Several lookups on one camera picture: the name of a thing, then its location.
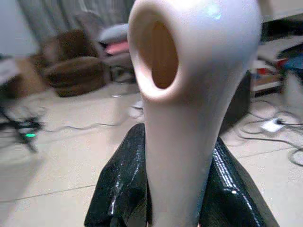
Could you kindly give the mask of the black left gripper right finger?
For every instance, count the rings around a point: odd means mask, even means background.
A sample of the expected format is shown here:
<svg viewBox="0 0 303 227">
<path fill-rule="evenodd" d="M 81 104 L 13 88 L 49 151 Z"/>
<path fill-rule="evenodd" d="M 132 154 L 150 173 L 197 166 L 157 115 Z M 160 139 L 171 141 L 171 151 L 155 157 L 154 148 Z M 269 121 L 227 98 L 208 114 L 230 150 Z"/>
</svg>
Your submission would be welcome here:
<svg viewBox="0 0 303 227">
<path fill-rule="evenodd" d="M 202 227 L 277 227 L 279 224 L 249 173 L 221 138 L 213 150 Z"/>
</svg>

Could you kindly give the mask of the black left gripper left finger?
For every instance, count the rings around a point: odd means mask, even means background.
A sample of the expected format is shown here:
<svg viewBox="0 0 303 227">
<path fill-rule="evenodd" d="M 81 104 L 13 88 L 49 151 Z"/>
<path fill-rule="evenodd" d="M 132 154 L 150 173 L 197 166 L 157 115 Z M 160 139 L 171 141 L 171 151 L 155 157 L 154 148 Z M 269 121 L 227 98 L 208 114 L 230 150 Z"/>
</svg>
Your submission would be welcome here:
<svg viewBox="0 0 303 227">
<path fill-rule="evenodd" d="M 102 169 L 84 226 L 144 227 L 147 213 L 145 127 L 139 123 L 128 131 Z"/>
</svg>

